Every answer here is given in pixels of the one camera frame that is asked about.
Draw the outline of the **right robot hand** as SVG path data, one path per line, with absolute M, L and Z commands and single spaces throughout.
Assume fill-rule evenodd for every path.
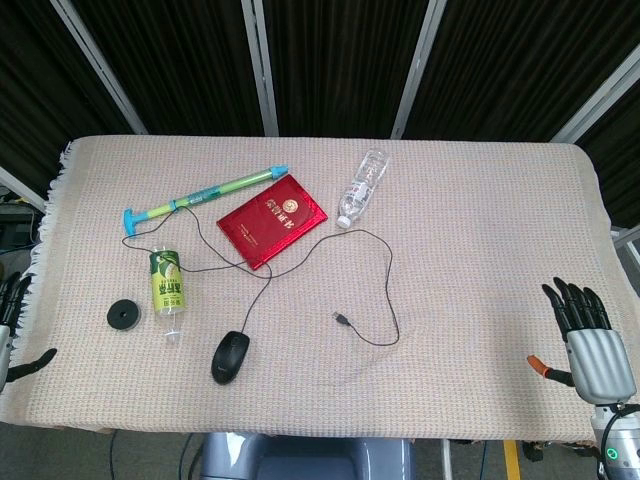
M 559 277 L 542 290 L 553 309 L 569 369 L 550 367 L 534 355 L 527 357 L 529 366 L 546 379 L 574 388 L 589 404 L 628 402 L 637 393 L 632 366 L 600 297 Z

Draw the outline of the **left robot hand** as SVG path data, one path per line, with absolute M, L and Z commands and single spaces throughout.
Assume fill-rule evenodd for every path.
M 14 272 L 1 283 L 1 390 L 4 390 L 7 383 L 42 370 L 58 353 L 56 348 L 50 348 L 32 362 L 11 364 L 15 342 L 19 338 L 18 330 L 21 329 L 19 317 L 24 306 L 24 296 L 31 281 L 31 276 L 20 278 L 19 273 Z

